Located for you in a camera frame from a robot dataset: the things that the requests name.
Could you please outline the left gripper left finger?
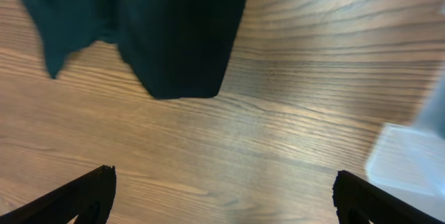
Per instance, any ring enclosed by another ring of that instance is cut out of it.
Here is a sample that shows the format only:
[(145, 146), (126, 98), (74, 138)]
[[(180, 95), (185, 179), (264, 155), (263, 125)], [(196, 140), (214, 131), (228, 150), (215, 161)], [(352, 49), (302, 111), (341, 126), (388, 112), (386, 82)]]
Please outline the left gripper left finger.
[(115, 198), (115, 167), (100, 166), (1, 216), (10, 224), (106, 224)]

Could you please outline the black cloth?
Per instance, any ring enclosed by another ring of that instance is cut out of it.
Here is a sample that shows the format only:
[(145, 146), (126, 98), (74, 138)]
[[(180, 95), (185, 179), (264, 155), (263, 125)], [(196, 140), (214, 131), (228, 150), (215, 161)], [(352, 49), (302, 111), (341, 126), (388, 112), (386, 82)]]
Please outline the black cloth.
[(246, 0), (118, 0), (118, 51), (155, 99), (220, 90)]
[(55, 79), (72, 52), (97, 40), (116, 41), (116, 0), (22, 0), (43, 44), (44, 63)]

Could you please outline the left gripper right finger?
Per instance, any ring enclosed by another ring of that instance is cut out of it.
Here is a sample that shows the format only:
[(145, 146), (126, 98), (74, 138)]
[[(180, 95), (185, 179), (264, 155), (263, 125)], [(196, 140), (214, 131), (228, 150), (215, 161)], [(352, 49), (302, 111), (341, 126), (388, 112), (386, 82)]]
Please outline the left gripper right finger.
[(444, 224), (346, 170), (332, 190), (340, 224)]

